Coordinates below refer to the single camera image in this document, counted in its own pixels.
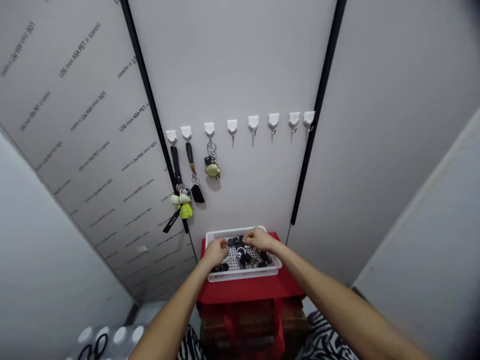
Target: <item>wall hook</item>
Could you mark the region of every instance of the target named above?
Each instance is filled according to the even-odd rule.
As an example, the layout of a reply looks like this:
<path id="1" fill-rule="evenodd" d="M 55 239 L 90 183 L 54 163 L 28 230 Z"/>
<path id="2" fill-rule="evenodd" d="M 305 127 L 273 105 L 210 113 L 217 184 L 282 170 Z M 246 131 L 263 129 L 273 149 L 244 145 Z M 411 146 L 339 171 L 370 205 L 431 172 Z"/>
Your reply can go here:
<path id="1" fill-rule="evenodd" d="M 303 124 L 306 126 L 306 136 L 308 138 L 309 133 L 314 129 L 312 123 L 314 122 L 315 111 L 306 111 L 303 113 Z"/>
<path id="2" fill-rule="evenodd" d="M 181 126 L 180 131 L 185 141 L 189 143 L 192 139 L 192 128 L 190 126 Z"/>
<path id="3" fill-rule="evenodd" d="M 274 142 L 274 135 L 277 133 L 277 125 L 279 124 L 280 114 L 268 114 L 268 127 L 271 129 L 271 142 Z"/>
<path id="4" fill-rule="evenodd" d="M 288 117 L 288 125 L 291 128 L 290 140 L 292 139 L 293 134 L 297 132 L 297 124 L 300 120 L 300 113 L 299 112 L 291 112 Z"/>
<path id="5" fill-rule="evenodd" d="M 165 131 L 166 138 L 168 139 L 168 142 L 172 145 L 175 146 L 177 143 L 177 131 L 176 130 L 167 130 Z"/>
<path id="6" fill-rule="evenodd" d="M 205 135 L 211 140 L 212 137 L 215 135 L 215 123 L 205 122 L 203 126 L 205 127 Z"/>
<path id="7" fill-rule="evenodd" d="M 259 116 L 249 116 L 248 117 L 248 128 L 251 132 L 251 145 L 254 145 L 255 135 L 257 135 L 257 128 L 259 127 Z"/>
<path id="8" fill-rule="evenodd" d="M 231 147 L 234 147 L 235 141 L 235 134 L 237 133 L 237 120 L 227 120 L 226 121 L 226 129 L 228 133 L 231 135 Z"/>

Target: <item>striped fabric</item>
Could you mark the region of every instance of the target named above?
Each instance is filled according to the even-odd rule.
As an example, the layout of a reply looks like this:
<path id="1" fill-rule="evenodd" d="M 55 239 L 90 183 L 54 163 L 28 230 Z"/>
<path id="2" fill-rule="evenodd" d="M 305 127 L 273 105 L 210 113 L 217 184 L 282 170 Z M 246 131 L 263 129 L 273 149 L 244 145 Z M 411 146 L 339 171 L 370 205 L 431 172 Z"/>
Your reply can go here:
<path id="1" fill-rule="evenodd" d="M 303 346 L 301 360 L 358 360 L 319 311 L 312 312 L 307 319 L 311 329 Z"/>

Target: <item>black trim strip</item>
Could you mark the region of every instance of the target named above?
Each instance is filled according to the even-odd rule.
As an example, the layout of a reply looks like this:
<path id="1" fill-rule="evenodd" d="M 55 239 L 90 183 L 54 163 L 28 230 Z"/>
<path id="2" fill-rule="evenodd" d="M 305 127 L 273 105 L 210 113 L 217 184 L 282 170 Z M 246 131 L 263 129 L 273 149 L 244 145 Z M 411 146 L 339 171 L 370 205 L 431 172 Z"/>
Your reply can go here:
<path id="1" fill-rule="evenodd" d="M 335 47 L 337 46 L 337 39 L 339 38 L 340 26 L 344 16 L 344 10 L 347 0 L 337 0 L 335 6 L 335 13 L 333 14 L 333 21 L 331 23 L 330 37 L 328 38 L 328 45 L 326 47 L 325 59 L 323 61 L 323 68 L 321 70 L 320 84 L 318 85 L 318 93 L 315 101 L 315 116 L 310 126 L 310 133 L 306 142 L 305 156 L 301 165 L 300 179 L 298 180 L 298 188 L 296 189 L 295 203 L 293 205 L 293 212 L 291 214 L 290 224 L 295 225 L 297 214 L 299 212 L 300 199 L 302 198 L 302 191 L 304 189 L 305 177 L 307 176 L 307 169 L 309 167 L 310 155 L 312 154 L 312 147 L 314 145 L 315 133 L 317 132 L 320 111 L 324 102 L 325 90 L 330 76 L 330 68 L 334 59 Z"/>
<path id="2" fill-rule="evenodd" d="M 125 17 L 126 26 L 128 27 L 128 33 L 130 34 L 131 44 L 133 50 L 135 51 L 136 61 L 138 63 L 138 69 L 140 70 L 141 79 L 143 81 L 143 86 L 145 87 L 146 97 L 150 103 L 151 114 L 153 116 L 153 122 L 155 123 L 156 132 L 158 133 L 158 138 L 160 140 L 161 151 L 163 152 L 163 157 L 165 158 L 166 167 L 168 168 L 168 174 L 170 175 L 171 186 L 175 194 L 179 194 L 176 188 L 176 181 L 174 175 L 174 169 L 172 167 L 172 162 L 170 161 L 169 149 L 167 147 L 167 142 L 165 141 L 164 132 L 162 130 L 162 125 L 160 124 L 159 112 L 157 111 L 157 105 L 155 104 L 154 93 L 152 92 L 152 86 L 150 85 L 149 76 L 147 74 L 147 68 L 145 67 L 144 57 L 142 55 L 142 49 L 140 48 L 139 37 L 137 36 L 137 31 L 135 30 L 134 19 L 132 17 L 132 12 L 130 10 L 129 0 L 120 0 L 121 8 L 123 10 L 123 16 Z M 183 228 L 185 233 L 189 234 L 189 225 L 187 220 L 183 219 Z M 198 263 L 197 254 L 195 254 L 194 244 L 191 244 L 193 250 L 193 255 L 195 256 L 195 261 Z"/>
<path id="3" fill-rule="evenodd" d="M 125 322 L 123 323 L 123 326 L 130 326 L 134 324 L 134 321 L 137 317 L 137 314 L 139 313 L 140 306 L 137 303 L 134 303 L 130 311 L 128 312 L 128 315 L 126 316 Z"/>

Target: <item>white plastic basket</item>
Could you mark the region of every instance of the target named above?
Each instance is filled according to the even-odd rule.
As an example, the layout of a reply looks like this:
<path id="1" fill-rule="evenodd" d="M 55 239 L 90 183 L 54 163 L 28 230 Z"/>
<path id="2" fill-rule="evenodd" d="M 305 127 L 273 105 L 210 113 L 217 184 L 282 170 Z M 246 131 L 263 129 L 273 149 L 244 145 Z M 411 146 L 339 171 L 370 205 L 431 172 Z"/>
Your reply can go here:
<path id="1" fill-rule="evenodd" d="M 236 229 L 229 230 L 220 230 L 220 231 L 209 231 L 205 236 L 205 246 L 208 246 L 209 242 L 214 239 L 230 239 L 238 235 L 245 235 L 250 229 L 253 229 L 255 226 L 251 227 L 241 227 Z M 251 255 L 252 258 L 256 258 L 258 261 L 262 261 L 260 254 L 256 250 L 250 249 L 245 245 L 245 251 Z M 208 281 L 211 283 L 228 281 L 228 280 L 237 280 L 237 279 L 248 279 L 248 278 L 259 278 L 263 276 L 272 276 L 279 273 L 279 269 L 282 267 L 282 262 L 275 255 L 268 253 L 270 255 L 272 262 L 266 267 L 255 267 L 251 264 L 246 264 L 245 269 L 240 269 L 240 262 L 237 257 L 237 251 L 234 246 L 228 248 L 228 256 L 223 262 L 228 262 L 228 270 L 220 272 L 211 272 L 208 274 Z"/>

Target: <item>keychain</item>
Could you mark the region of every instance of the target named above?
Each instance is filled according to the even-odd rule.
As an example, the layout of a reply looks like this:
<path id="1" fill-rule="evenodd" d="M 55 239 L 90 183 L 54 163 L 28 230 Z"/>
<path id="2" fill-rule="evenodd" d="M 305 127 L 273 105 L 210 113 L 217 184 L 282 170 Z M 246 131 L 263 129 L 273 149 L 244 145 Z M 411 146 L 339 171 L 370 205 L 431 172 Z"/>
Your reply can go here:
<path id="1" fill-rule="evenodd" d="M 192 206 L 189 204 L 190 201 L 192 201 L 190 197 L 188 195 L 185 195 L 184 193 L 182 193 L 180 196 L 170 196 L 170 202 L 173 205 L 178 205 L 178 209 L 180 210 L 180 217 L 182 219 L 190 219 L 194 215 L 194 212 L 192 211 Z"/>
<path id="2" fill-rule="evenodd" d="M 208 156 L 205 158 L 205 172 L 206 174 L 211 177 L 220 178 L 220 168 L 215 161 L 214 153 L 217 151 L 217 144 L 212 141 L 212 138 L 209 138 L 210 141 L 206 145 L 206 151 L 208 152 Z"/>
<path id="3" fill-rule="evenodd" d="M 178 191 L 179 196 L 170 196 L 170 202 L 174 205 L 178 205 L 178 209 L 173 213 L 173 216 L 163 229 L 164 233 L 168 233 L 170 231 L 171 227 L 174 225 L 175 221 L 177 221 L 179 216 L 182 219 L 189 219 L 194 215 L 192 206 L 189 204 L 190 201 L 192 201 L 189 196 L 191 191 L 189 188 L 184 186 L 184 183 L 182 182 L 182 174 L 180 174 L 179 153 L 177 152 L 177 148 L 173 145 L 170 147 L 170 150 L 171 158 L 173 160 L 173 169 L 175 170 L 174 175 L 176 180 L 176 190 Z"/>
<path id="4" fill-rule="evenodd" d="M 193 200 L 196 203 L 203 204 L 205 202 L 204 196 L 202 195 L 202 190 L 200 190 L 200 179 L 197 176 L 197 172 L 195 171 L 195 164 L 194 164 L 194 153 L 192 151 L 192 145 L 190 142 L 186 142 L 186 155 L 188 157 L 188 161 L 190 162 L 190 169 L 191 169 L 191 182 L 193 186 L 191 187 L 191 193 L 193 194 Z"/>

